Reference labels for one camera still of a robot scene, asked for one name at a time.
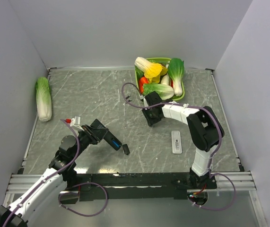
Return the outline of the black remote control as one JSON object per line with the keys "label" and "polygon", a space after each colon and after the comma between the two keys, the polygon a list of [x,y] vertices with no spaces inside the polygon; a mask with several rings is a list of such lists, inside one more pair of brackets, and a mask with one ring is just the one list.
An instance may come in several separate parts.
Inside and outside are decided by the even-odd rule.
{"label": "black remote control", "polygon": [[122,146],[122,143],[108,129],[105,130],[103,139],[116,151]]}

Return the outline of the black battery cover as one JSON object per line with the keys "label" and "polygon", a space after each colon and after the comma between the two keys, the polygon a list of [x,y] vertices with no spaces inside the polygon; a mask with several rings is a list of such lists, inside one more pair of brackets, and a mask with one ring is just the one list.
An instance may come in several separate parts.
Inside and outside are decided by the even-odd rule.
{"label": "black battery cover", "polygon": [[130,154],[130,150],[127,144],[123,144],[122,145],[122,149],[125,155],[129,155]]}

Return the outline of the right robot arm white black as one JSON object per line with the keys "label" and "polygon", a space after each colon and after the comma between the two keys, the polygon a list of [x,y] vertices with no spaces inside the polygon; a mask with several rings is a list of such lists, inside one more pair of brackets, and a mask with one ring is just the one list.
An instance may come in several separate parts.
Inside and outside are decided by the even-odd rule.
{"label": "right robot arm white black", "polygon": [[152,92],[143,98],[142,112],[148,125],[152,126],[163,118],[177,120],[189,127],[192,142],[196,146],[190,176],[194,188],[201,188],[207,181],[212,159],[219,150],[225,132],[209,106],[198,107],[180,104],[172,100],[163,101],[158,93]]}

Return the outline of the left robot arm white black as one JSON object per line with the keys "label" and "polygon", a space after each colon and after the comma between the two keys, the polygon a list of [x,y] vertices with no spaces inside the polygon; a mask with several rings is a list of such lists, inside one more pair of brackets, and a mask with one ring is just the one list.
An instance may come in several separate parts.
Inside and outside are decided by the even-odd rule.
{"label": "left robot arm white black", "polygon": [[109,132],[98,120],[91,125],[80,126],[80,118],[75,117],[63,123],[73,134],[61,140],[48,168],[22,196],[7,207],[0,206],[0,227],[32,226],[43,208],[61,191],[76,187],[76,158],[89,145],[98,144]]}

